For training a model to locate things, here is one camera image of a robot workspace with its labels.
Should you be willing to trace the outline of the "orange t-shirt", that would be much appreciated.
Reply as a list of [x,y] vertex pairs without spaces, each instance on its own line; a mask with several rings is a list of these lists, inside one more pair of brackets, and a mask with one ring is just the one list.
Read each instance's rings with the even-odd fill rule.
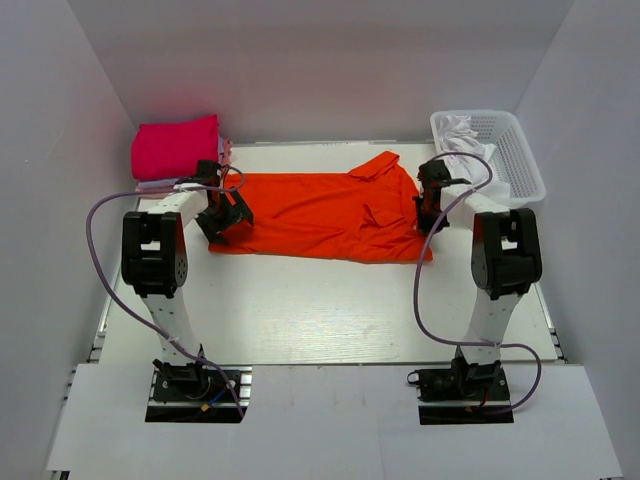
[[262,254],[361,263],[415,263],[433,258],[417,229],[418,189],[385,151],[346,173],[233,175],[254,214],[223,234],[219,254]]

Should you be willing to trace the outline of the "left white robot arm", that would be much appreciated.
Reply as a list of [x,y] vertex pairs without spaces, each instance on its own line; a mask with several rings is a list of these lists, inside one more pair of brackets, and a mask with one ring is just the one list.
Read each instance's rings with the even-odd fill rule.
[[195,223],[211,244],[226,243],[223,233],[254,214],[238,187],[226,188],[228,166],[200,160],[196,174],[182,178],[147,211],[123,219],[121,273],[149,311],[159,330],[162,358],[154,365],[176,379],[188,398],[199,399],[211,387],[204,348],[196,339],[182,287],[189,272],[185,228]]

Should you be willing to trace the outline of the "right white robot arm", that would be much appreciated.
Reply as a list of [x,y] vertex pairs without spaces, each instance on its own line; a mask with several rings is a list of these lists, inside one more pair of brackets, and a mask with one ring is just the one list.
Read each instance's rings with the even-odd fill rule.
[[515,307],[542,275],[535,213],[510,209],[490,199],[480,186],[451,176],[444,160],[419,167],[421,193],[414,197],[417,228],[426,235],[423,263],[435,235],[449,226],[472,232],[470,269],[477,287],[474,309],[463,339],[456,341],[453,390],[472,399],[499,369],[500,349]]

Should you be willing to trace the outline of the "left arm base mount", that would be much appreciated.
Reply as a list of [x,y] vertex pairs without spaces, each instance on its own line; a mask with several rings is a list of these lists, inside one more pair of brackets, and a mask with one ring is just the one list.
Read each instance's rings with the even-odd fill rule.
[[174,366],[155,361],[147,401],[146,423],[239,424],[249,406],[252,368],[222,370],[188,364]]

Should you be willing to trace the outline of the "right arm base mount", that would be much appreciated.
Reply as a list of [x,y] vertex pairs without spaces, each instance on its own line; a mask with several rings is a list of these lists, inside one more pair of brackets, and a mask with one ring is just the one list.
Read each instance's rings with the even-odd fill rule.
[[407,384],[417,392],[421,426],[511,424],[514,414],[504,370],[493,379],[460,386],[453,369],[411,371]]

